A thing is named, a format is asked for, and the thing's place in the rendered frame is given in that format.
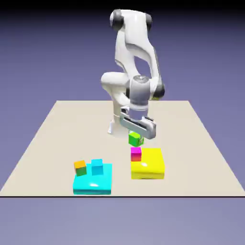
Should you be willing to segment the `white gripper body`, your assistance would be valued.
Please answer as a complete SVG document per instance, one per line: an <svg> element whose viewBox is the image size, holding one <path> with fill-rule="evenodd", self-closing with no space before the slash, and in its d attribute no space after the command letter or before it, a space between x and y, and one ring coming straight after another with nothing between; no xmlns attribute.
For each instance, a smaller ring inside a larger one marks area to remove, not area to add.
<svg viewBox="0 0 245 245"><path fill-rule="evenodd" d="M120 124L147 139L156 137L156 122L147 116L143 116L141 120L130 118L129 107L121 107Z"/></svg>

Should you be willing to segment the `small green cube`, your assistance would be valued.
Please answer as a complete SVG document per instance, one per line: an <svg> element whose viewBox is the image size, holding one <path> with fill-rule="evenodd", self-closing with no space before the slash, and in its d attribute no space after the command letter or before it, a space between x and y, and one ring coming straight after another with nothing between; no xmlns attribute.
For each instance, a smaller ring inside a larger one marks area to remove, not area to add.
<svg viewBox="0 0 245 245"><path fill-rule="evenodd" d="M128 136L128 143L133 147L140 147L144 144L144 137L140 134L133 131L129 131Z"/></svg>

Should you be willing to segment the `small magenta cube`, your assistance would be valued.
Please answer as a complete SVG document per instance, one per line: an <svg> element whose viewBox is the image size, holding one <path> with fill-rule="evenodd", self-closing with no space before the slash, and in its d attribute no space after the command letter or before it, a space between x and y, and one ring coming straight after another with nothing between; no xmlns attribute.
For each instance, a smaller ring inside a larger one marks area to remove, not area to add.
<svg viewBox="0 0 245 245"><path fill-rule="evenodd" d="M140 147L131 147L131 161L140 162L142 159L142 150Z"/></svg>

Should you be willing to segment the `small cyan cube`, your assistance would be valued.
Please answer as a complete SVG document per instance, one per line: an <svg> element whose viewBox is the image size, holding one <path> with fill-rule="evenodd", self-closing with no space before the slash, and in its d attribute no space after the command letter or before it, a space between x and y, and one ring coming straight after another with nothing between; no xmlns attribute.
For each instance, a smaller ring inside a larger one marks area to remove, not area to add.
<svg viewBox="0 0 245 245"><path fill-rule="evenodd" d="M102 159L92 159L91 160L91 174L103 175L103 160Z"/></svg>

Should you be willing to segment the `small orange cube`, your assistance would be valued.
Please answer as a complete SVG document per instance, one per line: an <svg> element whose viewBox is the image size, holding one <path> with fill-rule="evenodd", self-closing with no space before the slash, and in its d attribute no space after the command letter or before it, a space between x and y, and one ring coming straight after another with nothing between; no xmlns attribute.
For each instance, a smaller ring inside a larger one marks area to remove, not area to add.
<svg viewBox="0 0 245 245"><path fill-rule="evenodd" d="M75 168L76 175L78 177L87 174L87 166L84 160L74 162L74 168Z"/></svg>

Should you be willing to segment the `large yellow box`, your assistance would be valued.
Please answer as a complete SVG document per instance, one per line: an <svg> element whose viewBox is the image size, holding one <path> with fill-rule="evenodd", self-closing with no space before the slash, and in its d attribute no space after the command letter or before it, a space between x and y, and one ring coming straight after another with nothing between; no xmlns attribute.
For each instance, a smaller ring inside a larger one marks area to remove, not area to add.
<svg viewBox="0 0 245 245"><path fill-rule="evenodd" d="M165 164L160 148L141 148L140 162L131 161L132 179L163 179Z"/></svg>

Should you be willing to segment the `large cyan box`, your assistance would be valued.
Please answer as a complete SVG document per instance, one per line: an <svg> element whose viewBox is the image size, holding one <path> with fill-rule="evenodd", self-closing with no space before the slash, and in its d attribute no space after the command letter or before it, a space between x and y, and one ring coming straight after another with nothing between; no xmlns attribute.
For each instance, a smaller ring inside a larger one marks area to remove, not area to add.
<svg viewBox="0 0 245 245"><path fill-rule="evenodd" d="M110 195L112 183L112 164L103 164L103 175L92 175L91 163L87 165L87 174L76 176L73 181L75 195Z"/></svg>

